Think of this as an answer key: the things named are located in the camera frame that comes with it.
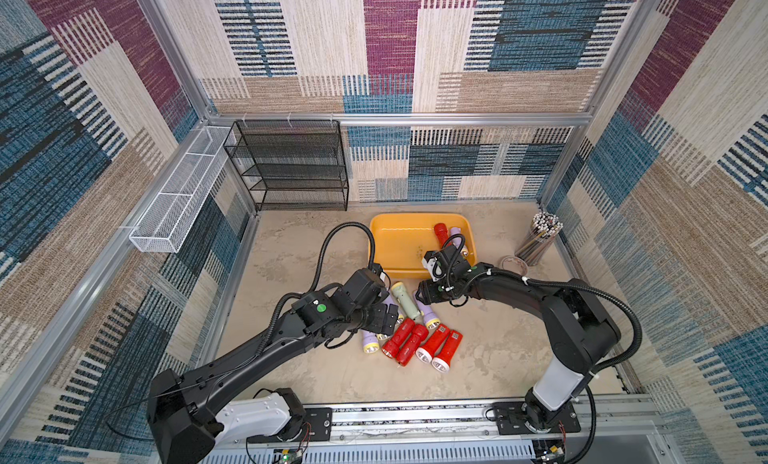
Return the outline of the pale green flashlight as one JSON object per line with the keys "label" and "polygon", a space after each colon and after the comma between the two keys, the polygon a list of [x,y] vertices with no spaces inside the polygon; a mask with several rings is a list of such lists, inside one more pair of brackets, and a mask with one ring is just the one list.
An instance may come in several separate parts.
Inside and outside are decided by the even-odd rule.
{"label": "pale green flashlight", "polygon": [[416,321],[421,316],[421,312],[418,306],[415,304],[413,298],[409,295],[408,289],[404,283],[395,282],[391,286],[390,293],[399,304],[400,310],[405,317]]}

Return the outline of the yellow plastic storage tray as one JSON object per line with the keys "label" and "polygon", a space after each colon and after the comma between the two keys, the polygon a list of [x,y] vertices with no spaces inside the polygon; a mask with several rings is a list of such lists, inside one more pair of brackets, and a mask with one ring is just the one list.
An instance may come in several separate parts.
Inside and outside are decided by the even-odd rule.
{"label": "yellow plastic storage tray", "polygon": [[466,238],[467,260],[478,262],[476,246],[469,221],[460,214],[450,213],[387,213],[375,216],[370,230],[376,242],[375,262],[393,280],[424,280],[429,277],[422,266],[427,251],[440,248],[434,226],[445,224],[448,229],[459,228]]}

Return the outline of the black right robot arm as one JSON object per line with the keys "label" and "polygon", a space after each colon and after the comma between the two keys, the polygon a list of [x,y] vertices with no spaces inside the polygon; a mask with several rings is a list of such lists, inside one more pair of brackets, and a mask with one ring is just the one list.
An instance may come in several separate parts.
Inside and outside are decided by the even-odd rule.
{"label": "black right robot arm", "polygon": [[461,297],[508,305],[540,319],[553,358],[530,388],[521,406],[525,424],[546,433],[559,423],[570,401],[587,394],[590,429],[585,444],[567,463],[581,461],[595,440],[597,411],[590,382],[602,370],[633,357],[642,343],[642,326],[635,312],[615,296],[579,279],[567,282],[531,279],[487,263],[470,264],[449,237],[439,250],[428,251],[422,266],[429,278],[419,283],[417,298],[426,305]]}

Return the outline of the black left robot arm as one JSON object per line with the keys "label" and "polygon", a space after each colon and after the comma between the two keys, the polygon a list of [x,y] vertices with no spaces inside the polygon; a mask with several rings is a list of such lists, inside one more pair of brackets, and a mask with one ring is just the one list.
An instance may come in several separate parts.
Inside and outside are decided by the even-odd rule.
{"label": "black left robot arm", "polygon": [[163,463],[198,463],[226,426],[221,411],[241,392],[289,360],[342,335],[360,331],[391,336],[398,318],[370,255],[345,283],[320,286],[317,268],[308,291],[287,293],[265,330],[220,358],[178,375],[167,369],[151,382],[147,405],[150,441]]}

